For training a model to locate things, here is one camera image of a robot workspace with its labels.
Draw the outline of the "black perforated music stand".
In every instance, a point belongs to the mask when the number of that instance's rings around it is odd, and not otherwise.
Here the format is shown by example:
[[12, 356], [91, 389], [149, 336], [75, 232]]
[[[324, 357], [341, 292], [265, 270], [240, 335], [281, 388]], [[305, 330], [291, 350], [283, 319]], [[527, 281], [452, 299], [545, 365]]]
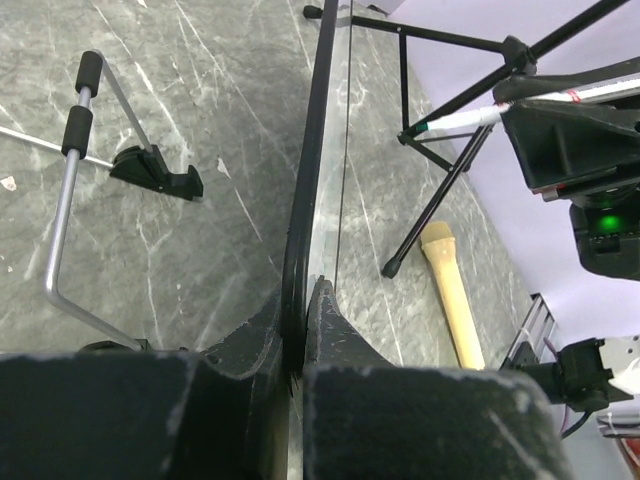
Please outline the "black perforated music stand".
[[[538, 61], [618, 8], [619, 3], [616, 1], [599, 1], [533, 45], [528, 45], [514, 36], [509, 36], [500, 42], [496, 42], [353, 14], [352, 27], [356, 26], [394, 34], [399, 41], [399, 59], [401, 62], [406, 62], [408, 59], [408, 41], [410, 38], [496, 53], [503, 59], [502, 65], [498, 69], [477, 81], [424, 118], [418, 121], [403, 120], [398, 135], [400, 143], [411, 147], [438, 165], [445, 171], [446, 175], [403, 242], [382, 267], [383, 276], [386, 278], [396, 276], [410, 248], [416, 242], [420, 242], [420, 234], [425, 226], [430, 222], [434, 222], [434, 214], [454, 182], [464, 172], [468, 171], [494, 127], [496, 125], [503, 126], [503, 124], [501, 120], [499, 123], [486, 126], [422, 133], [417, 131], [417, 127], [444, 115], [496, 104], [497, 102], [493, 99], [494, 87], [501, 81], [511, 77], [560, 76], [539, 74], [537, 71]], [[592, 71], [602, 74], [637, 74], [639, 76], [639, 62], [637, 59], [631, 58], [583, 72]]]

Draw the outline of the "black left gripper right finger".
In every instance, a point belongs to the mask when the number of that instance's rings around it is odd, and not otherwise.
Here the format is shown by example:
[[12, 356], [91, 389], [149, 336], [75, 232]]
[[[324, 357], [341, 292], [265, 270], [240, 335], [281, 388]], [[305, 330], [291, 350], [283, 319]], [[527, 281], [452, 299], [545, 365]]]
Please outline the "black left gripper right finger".
[[307, 479], [568, 479], [549, 403], [509, 371], [397, 367], [319, 279], [303, 387]]

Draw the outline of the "beige microphone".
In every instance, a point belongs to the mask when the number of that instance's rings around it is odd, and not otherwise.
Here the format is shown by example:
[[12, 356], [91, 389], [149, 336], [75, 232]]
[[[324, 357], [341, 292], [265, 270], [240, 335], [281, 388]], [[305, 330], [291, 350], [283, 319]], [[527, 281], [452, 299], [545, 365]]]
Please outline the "beige microphone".
[[425, 226], [420, 242], [434, 272], [459, 365], [482, 370], [486, 362], [457, 263], [455, 237], [446, 222], [436, 221]]

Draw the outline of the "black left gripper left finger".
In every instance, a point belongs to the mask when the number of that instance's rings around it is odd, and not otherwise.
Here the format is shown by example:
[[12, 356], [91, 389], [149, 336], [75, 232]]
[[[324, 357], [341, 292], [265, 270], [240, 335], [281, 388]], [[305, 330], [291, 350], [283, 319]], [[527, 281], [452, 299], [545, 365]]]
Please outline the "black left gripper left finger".
[[1, 358], [5, 479], [283, 479], [280, 299], [202, 352]]

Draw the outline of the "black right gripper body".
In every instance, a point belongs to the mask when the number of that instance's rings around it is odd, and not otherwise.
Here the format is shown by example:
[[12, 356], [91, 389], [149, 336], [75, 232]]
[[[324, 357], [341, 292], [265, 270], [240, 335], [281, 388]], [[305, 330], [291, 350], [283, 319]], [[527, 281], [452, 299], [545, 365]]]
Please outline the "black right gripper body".
[[639, 179], [558, 184], [542, 190], [546, 202], [568, 200], [581, 266], [590, 273], [639, 278]]

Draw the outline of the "white whiteboard with black frame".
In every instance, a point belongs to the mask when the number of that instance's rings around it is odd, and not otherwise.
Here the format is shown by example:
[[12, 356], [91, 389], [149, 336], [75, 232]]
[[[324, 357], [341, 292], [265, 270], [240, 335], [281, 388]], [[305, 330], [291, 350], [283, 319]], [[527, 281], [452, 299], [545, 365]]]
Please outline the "white whiteboard with black frame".
[[319, 24], [306, 122], [286, 242], [281, 294], [283, 365], [302, 375], [308, 310], [318, 279], [335, 282], [349, 133], [351, 1], [306, 6]]

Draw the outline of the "white marker pen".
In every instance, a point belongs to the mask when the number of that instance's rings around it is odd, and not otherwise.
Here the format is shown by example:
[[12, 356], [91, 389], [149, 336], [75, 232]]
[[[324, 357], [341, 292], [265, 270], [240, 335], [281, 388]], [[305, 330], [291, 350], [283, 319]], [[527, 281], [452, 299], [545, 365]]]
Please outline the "white marker pen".
[[[596, 103], [627, 98], [639, 93], [639, 78], [618, 82], [588, 85], [526, 97], [526, 100], [551, 101], [552, 103]], [[499, 123], [501, 116], [516, 104], [515, 101], [496, 103], [474, 110], [456, 112], [427, 121], [417, 127], [419, 133], [463, 127], [486, 126]]]

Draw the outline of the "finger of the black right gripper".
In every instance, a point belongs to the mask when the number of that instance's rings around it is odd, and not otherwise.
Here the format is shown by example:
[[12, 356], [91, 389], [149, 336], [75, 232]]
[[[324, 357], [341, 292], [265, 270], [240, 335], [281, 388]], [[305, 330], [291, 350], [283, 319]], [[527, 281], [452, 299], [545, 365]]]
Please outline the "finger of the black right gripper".
[[582, 192], [639, 178], [637, 108], [522, 100], [502, 124], [533, 192]]
[[581, 86], [630, 77], [630, 74], [579, 74], [562, 76], [514, 76], [501, 81], [493, 89], [499, 102], [521, 100], [536, 95], [574, 89]]

